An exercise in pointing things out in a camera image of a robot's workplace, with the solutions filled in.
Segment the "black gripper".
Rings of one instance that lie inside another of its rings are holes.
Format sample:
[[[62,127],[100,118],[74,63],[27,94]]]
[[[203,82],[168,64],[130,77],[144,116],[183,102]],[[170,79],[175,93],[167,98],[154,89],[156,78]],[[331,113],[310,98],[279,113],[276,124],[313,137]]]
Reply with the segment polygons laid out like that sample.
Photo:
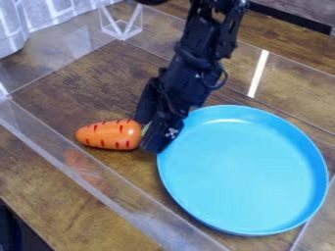
[[[147,124],[140,142],[144,150],[166,150],[184,127],[190,108],[204,104],[227,78],[220,59],[198,57],[180,44],[175,45],[170,64],[150,78],[136,107],[135,121]]]

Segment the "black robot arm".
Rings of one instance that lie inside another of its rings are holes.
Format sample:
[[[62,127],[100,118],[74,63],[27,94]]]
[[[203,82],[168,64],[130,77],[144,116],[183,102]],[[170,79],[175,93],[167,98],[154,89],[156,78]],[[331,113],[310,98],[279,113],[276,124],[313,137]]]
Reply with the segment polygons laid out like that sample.
[[[211,92],[226,84],[222,60],[236,49],[236,35],[250,0],[190,0],[183,35],[174,57],[148,80],[135,121],[146,126],[140,147],[162,152],[178,137],[190,109],[199,108]]]

